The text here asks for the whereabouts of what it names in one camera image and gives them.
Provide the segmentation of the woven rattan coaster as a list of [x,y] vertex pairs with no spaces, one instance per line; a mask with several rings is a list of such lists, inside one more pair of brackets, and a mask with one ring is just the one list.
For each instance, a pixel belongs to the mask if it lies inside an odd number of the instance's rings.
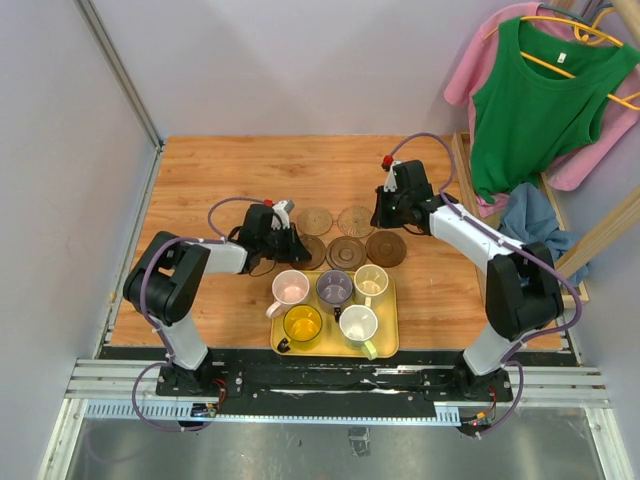
[[373,213],[362,205],[345,208],[337,218],[339,230],[346,236],[364,238],[374,231],[370,224]]
[[296,224],[304,235],[321,236],[332,228],[333,217],[325,208],[310,207],[298,214]]

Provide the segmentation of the cream plastic cup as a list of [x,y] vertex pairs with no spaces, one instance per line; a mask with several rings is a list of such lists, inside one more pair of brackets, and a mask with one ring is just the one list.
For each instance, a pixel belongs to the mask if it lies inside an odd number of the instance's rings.
[[382,303],[388,290],[389,276],[383,268],[366,264],[355,272],[353,283],[355,302],[375,309]]

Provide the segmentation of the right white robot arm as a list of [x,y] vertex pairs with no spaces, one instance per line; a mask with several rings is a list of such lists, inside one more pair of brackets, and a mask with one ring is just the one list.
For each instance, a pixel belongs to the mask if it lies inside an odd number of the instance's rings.
[[474,400],[486,392],[525,337],[544,329],[564,310],[553,260],[542,243],[524,244],[486,226],[457,200],[435,194],[423,163],[386,156],[385,183],[376,188],[371,225],[415,227],[454,247],[485,274],[488,324],[453,368],[455,392]]

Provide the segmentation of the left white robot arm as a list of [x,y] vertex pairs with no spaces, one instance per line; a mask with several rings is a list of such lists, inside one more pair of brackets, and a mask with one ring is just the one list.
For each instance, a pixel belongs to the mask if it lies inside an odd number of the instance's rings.
[[264,259],[276,263],[307,261],[311,254],[290,220],[294,202],[253,203],[243,224],[219,240],[158,232],[129,273],[123,297],[145,317],[167,350],[161,366],[164,395],[210,394],[222,371],[200,336],[192,306],[205,275],[249,274]]

